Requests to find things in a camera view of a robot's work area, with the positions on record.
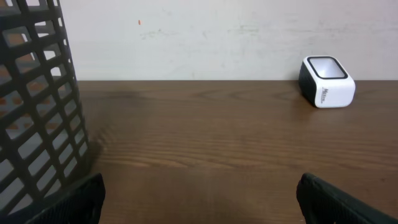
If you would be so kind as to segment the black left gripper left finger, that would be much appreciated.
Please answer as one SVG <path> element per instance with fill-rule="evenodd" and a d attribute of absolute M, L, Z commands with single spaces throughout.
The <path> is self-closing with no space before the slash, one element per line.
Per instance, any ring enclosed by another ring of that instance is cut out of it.
<path fill-rule="evenodd" d="M 105 194 L 103 176 L 89 175 L 34 205 L 26 222 L 98 224 Z"/>

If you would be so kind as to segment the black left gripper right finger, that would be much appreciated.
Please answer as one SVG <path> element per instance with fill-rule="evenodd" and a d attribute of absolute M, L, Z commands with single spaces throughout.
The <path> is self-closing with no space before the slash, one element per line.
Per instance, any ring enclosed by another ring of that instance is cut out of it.
<path fill-rule="evenodd" d="M 397 219 L 311 173 L 302 175 L 296 198 L 306 224 L 397 224 Z"/>

